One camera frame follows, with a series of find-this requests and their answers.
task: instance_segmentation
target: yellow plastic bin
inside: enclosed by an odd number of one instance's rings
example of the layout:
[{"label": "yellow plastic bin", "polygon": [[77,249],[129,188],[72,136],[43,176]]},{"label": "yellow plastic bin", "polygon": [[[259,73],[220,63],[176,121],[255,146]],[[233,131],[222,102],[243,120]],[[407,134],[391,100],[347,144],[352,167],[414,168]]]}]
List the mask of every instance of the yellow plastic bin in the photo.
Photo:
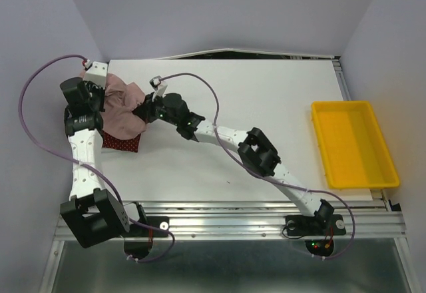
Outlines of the yellow plastic bin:
[{"label": "yellow plastic bin", "polygon": [[312,103],[330,188],[394,188],[399,177],[367,101]]}]

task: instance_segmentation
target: black mounting bracket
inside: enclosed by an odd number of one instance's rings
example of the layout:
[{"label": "black mounting bracket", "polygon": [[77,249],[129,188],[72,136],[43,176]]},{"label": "black mounting bracket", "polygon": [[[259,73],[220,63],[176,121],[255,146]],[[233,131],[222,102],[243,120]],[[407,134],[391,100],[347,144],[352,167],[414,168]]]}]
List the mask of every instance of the black mounting bracket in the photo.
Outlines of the black mounting bracket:
[{"label": "black mounting bracket", "polygon": [[325,236],[329,234],[330,229],[333,230],[334,236],[346,234],[343,216],[340,214],[333,214],[325,227],[321,226],[314,216],[287,215],[285,219],[288,236]]},{"label": "black mounting bracket", "polygon": [[[138,202],[135,202],[136,208],[138,210],[139,220],[138,222],[147,224],[149,226],[153,226],[155,228],[162,228],[163,225],[166,226],[168,230],[168,226],[170,223],[170,219],[168,216],[149,216],[147,217],[145,211]],[[167,233],[161,232],[159,230],[152,231],[153,238],[166,238],[168,236]],[[146,240],[141,241],[124,241],[124,252],[127,255],[131,255],[133,258],[144,258],[148,256],[149,252],[152,248],[152,242],[148,241],[149,237],[149,229],[141,228],[135,224],[131,224],[130,230],[127,233],[122,234],[123,238],[146,238]]]}]

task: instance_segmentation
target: gray wall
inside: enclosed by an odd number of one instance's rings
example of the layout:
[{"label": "gray wall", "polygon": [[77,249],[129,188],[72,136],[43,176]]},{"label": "gray wall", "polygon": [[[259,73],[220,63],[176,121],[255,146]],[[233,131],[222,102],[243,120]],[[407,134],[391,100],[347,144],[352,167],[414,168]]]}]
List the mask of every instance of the gray wall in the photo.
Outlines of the gray wall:
[{"label": "gray wall", "polygon": [[[44,62],[67,53],[100,57],[72,0],[0,0],[0,291],[37,292],[71,166],[31,144],[18,120],[21,87]],[[30,86],[29,127],[68,152],[59,83],[80,71],[67,61]]]},{"label": "gray wall", "polygon": [[108,58],[244,47],[340,55],[371,0],[74,0]]},{"label": "gray wall", "polygon": [[373,0],[342,64],[352,98],[373,104],[401,177],[393,200],[426,290],[425,48],[426,0]]}]

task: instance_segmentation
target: metal frame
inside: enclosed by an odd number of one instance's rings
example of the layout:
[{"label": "metal frame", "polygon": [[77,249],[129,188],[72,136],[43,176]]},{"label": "metal frame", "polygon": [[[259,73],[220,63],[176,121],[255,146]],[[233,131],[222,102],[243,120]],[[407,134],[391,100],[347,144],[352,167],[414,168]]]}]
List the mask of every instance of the metal frame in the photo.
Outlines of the metal frame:
[{"label": "metal frame", "polygon": [[[331,59],[345,101],[351,97],[338,59]],[[394,238],[403,271],[412,292],[421,292],[411,261],[401,212],[392,212],[386,194],[372,191],[373,200],[348,202],[357,223],[356,238]],[[291,202],[141,202],[147,216],[170,217],[170,231],[180,241],[200,240],[287,240],[281,235],[284,216],[299,214]],[[351,235],[351,220],[339,202],[332,202],[335,211],[343,215],[347,236]],[[40,292],[52,292],[65,241],[75,241],[62,218],[59,218],[53,245],[47,261]]]},{"label": "metal frame", "polygon": [[[299,214],[290,202],[143,202],[149,216],[168,216],[170,231],[176,240],[286,240],[281,231],[285,215]],[[349,238],[352,231],[349,213],[338,203],[336,212],[343,215]],[[353,208],[357,223],[357,238],[405,237],[405,223],[400,212],[388,212],[381,200]],[[55,240],[75,240],[60,218]]]}]

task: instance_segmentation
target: white table surface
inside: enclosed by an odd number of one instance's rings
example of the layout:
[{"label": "white table surface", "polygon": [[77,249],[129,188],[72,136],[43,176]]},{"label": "white table surface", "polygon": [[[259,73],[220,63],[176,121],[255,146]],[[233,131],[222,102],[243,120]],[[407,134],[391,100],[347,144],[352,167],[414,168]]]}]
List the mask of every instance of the white table surface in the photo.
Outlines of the white table surface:
[{"label": "white table surface", "polygon": [[[328,190],[311,104],[342,100],[331,61],[112,60],[108,71],[145,93],[152,92],[149,80],[157,75],[191,72],[203,77],[219,97],[219,125],[261,128],[305,187]],[[171,79],[167,92],[180,93],[191,111],[212,121],[214,98],[199,80]],[[162,121],[148,126],[137,154],[104,152],[103,171],[123,200],[288,200],[271,184],[249,176],[220,147],[187,141]],[[350,201],[371,200],[365,189],[336,194]]]}]

